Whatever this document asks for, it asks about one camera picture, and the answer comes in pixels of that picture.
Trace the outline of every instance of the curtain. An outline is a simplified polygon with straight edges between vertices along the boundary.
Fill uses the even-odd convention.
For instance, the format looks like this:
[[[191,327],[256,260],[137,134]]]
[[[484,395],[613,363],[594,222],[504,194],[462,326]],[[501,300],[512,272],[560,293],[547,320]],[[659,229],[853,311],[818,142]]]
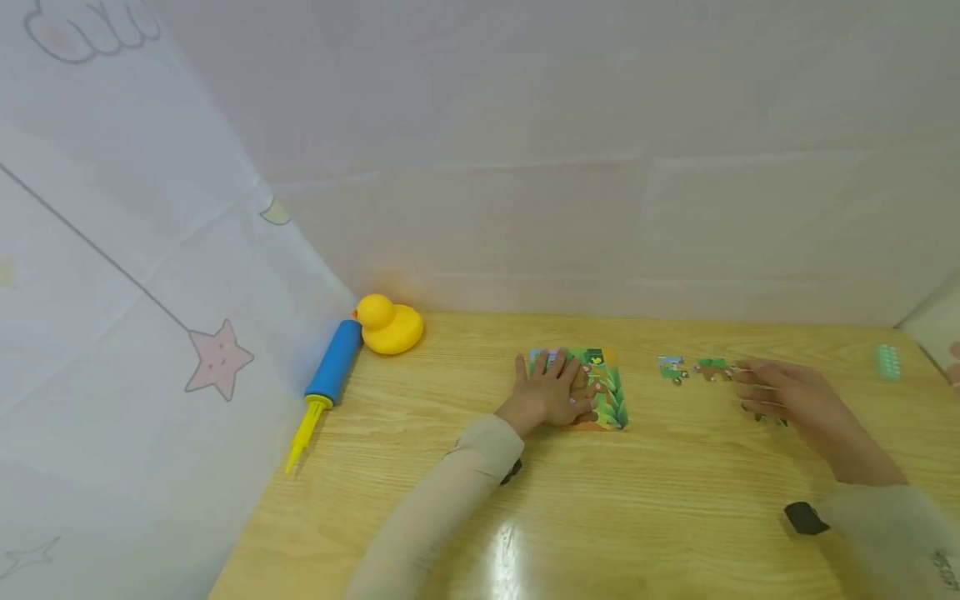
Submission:
[[[205,597],[353,297],[142,2],[0,50],[0,597]]]

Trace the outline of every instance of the table surface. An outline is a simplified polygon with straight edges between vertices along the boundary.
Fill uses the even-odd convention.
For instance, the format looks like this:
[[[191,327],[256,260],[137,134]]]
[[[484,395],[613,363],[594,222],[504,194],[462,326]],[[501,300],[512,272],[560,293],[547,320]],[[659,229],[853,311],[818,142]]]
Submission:
[[[508,394],[528,348],[613,348],[631,417],[620,432],[543,431],[523,470],[457,532],[426,598],[865,597],[833,532],[782,508],[832,481],[792,427],[755,422],[727,382],[681,387],[657,357],[767,356],[823,371],[911,481],[960,514],[960,403],[895,329],[432,313],[410,352],[364,349],[295,475],[281,466],[211,597],[340,598],[400,498]],[[903,379],[879,378],[878,344]]]

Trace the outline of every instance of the green toy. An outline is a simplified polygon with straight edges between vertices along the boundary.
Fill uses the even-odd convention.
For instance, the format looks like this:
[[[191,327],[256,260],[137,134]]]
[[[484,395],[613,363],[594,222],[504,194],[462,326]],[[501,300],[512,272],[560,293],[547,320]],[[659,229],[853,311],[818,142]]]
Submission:
[[[880,377],[887,381],[900,381],[900,357],[897,349],[889,344],[876,347],[876,367]]]

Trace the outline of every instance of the rubber duck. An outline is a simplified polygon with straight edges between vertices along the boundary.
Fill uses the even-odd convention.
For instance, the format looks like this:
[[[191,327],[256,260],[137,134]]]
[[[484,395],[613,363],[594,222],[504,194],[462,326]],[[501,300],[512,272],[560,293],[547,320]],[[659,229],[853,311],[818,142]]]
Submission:
[[[367,347],[378,354],[400,354],[412,348],[423,335],[423,317],[403,304],[394,304],[382,294],[360,300],[353,318],[363,326]]]

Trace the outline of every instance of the cartoon print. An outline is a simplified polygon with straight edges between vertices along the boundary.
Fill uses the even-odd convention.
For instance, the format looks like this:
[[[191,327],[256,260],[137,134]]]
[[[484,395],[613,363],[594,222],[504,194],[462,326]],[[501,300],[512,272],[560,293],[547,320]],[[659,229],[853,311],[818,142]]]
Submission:
[[[270,206],[261,212],[260,216],[263,217],[264,221],[273,225],[286,225],[290,223],[290,214],[287,212],[287,209],[283,207],[283,204],[276,199],[276,196],[270,200]]]
[[[541,352],[547,352],[547,364],[557,356],[556,348],[530,350],[530,373]],[[612,350],[606,348],[569,348],[567,358],[580,359],[581,369],[573,379],[570,397],[573,400],[596,398],[596,422],[575,421],[570,428],[593,431],[616,431],[627,426],[627,405],[620,382],[620,368]]]
[[[684,379],[690,377],[690,373],[681,367],[684,363],[682,356],[658,356],[657,363],[660,365],[660,376],[673,381],[673,385],[683,385]]]
[[[146,288],[136,277],[132,276],[129,271],[124,269],[120,263],[113,259],[112,256],[103,251],[97,244],[86,236],[85,233],[77,229],[73,223],[67,220],[59,211],[53,208],[50,203],[48,203],[42,196],[37,194],[33,187],[31,187],[26,181],[22,180],[11,171],[6,164],[0,162],[0,172],[4,173],[9,177],[14,183],[19,185],[23,191],[27,192],[34,200],[36,200],[40,205],[47,209],[54,217],[56,217],[61,223],[67,226],[77,237],[83,240],[92,250],[100,254],[100,256],[106,260],[114,269],[116,269],[120,275],[124,276],[130,283],[135,285],[151,302],[153,302],[157,308],[162,310],[167,317],[170,318],[177,326],[183,329],[190,338],[190,343],[193,345],[193,349],[196,350],[197,355],[200,357],[200,364],[197,365],[197,369],[194,370],[193,376],[190,377],[190,380],[186,384],[185,392],[196,392],[197,390],[202,390],[203,388],[209,386],[215,386],[217,392],[220,393],[220,396],[224,400],[230,402],[233,399],[233,387],[236,381],[236,374],[238,371],[246,367],[253,360],[253,355],[246,351],[244,348],[240,348],[237,345],[236,334],[233,331],[233,324],[230,323],[229,319],[224,319],[223,324],[220,326],[220,329],[210,335],[208,333],[202,333],[201,331],[195,331],[187,327],[180,318],[177,317],[173,312],[170,311],[166,305],[163,304],[154,294]]]
[[[701,374],[706,381],[731,381],[733,379],[733,370],[727,365],[723,358],[701,358],[693,367],[693,370]]]
[[[36,45],[61,62],[82,64],[160,39],[159,22],[143,0],[101,0],[70,11],[50,4],[35,0],[23,25]]]
[[[59,540],[60,536],[57,536],[32,550],[23,550],[22,552],[11,550],[9,552],[4,552],[3,557],[9,561],[10,564],[8,564],[7,568],[0,572],[0,581],[10,577],[16,571],[30,566],[31,564],[52,563],[54,559],[52,556],[50,556],[50,549],[53,548],[54,544]]]
[[[16,259],[12,256],[0,258],[0,288],[13,289],[13,265]]]
[[[189,333],[193,348],[200,356],[200,364],[187,382],[185,391],[194,392],[212,385],[224,400],[230,402],[237,372],[250,364],[253,355],[237,346],[237,336],[229,319],[225,319],[220,330],[213,335],[200,331]]]

